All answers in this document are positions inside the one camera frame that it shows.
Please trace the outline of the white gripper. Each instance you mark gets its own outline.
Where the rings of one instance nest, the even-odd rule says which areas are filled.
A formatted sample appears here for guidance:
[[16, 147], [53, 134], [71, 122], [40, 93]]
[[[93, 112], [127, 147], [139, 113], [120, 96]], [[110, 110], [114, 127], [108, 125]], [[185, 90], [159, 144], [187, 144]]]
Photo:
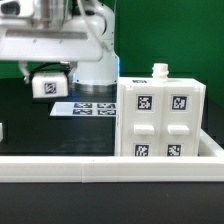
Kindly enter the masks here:
[[76, 61], [98, 61], [103, 50], [80, 16], [63, 24], [59, 30], [38, 30], [22, 20], [0, 20], [0, 60], [20, 61], [24, 82], [30, 83], [28, 63], [68, 63], [68, 80], [73, 80]]

